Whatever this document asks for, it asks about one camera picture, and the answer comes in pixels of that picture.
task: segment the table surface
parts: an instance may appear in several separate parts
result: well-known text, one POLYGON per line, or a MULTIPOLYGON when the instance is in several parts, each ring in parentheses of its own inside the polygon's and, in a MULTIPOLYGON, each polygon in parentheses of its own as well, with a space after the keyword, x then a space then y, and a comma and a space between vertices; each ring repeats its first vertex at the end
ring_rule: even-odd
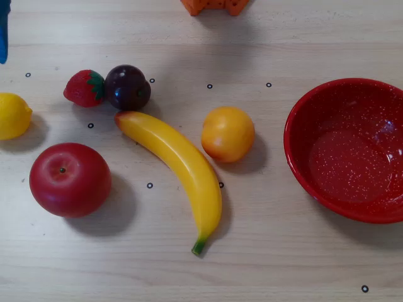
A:
POLYGON ((402 11, 401 0, 255 0, 236 18, 194 18, 179 0, 14 0, 0 91, 34 114, 25 135, 0 144, 0 300, 401 300, 403 224, 366 225, 319 206, 287 166, 283 129, 323 82, 403 87, 402 11), (196 227, 175 175, 122 136, 109 104, 79 108, 62 95, 77 71, 105 76, 120 64, 156 80, 145 112, 199 148, 217 106, 255 122, 242 162, 213 163, 224 213, 202 259, 190 252, 196 227), (62 142, 95 148, 113 173, 106 204, 80 220, 44 211, 28 184, 38 154, 62 142))

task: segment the yellow banana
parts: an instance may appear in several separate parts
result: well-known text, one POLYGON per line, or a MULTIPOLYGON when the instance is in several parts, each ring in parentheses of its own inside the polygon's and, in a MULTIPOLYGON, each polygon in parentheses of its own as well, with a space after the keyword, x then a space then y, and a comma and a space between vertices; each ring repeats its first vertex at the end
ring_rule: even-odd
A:
POLYGON ((198 229, 192 252, 200 255, 221 219, 221 191, 212 166, 187 138, 157 118, 123 111, 116 114, 115 122, 124 134, 164 161, 182 182, 198 229))

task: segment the strawberry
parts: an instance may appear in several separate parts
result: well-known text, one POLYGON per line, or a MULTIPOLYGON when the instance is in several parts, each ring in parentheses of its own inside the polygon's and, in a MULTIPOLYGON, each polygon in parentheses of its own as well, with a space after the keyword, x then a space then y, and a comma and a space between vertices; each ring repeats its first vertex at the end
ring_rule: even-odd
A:
POLYGON ((63 95, 82 107, 94 107, 103 101, 103 77, 93 70, 82 70, 72 76, 63 95))

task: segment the blue object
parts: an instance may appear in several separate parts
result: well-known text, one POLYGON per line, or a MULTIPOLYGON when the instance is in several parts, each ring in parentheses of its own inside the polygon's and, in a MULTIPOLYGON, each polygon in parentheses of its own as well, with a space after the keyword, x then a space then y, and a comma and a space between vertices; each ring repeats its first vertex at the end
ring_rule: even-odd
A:
POLYGON ((7 61, 8 55, 8 14, 11 0, 0 0, 0 63, 7 61))

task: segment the wood grain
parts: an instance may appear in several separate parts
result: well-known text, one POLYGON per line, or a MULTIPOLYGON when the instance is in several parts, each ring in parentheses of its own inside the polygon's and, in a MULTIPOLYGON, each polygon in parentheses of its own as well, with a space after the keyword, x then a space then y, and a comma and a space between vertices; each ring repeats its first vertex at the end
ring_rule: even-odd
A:
POLYGON ((35 114, 28 133, 0 144, 0 301, 401 300, 403 225, 317 205, 290 172, 282 135, 292 106, 323 82, 403 87, 402 10, 401 0, 255 0, 236 18, 192 18, 179 0, 14 0, 0 91, 35 114), (119 64, 156 80, 145 112, 198 147, 217 106, 255 121, 248 157, 215 165, 224 217, 203 259, 190 252, 196 228, 171 171, 121 135, 111 106, 63 98, 77 71, 105 76, 119 64), (95 148, 113 171, 108 202, 82 220, 48 214, 30 193, 33 161, 61 142, 95 148))

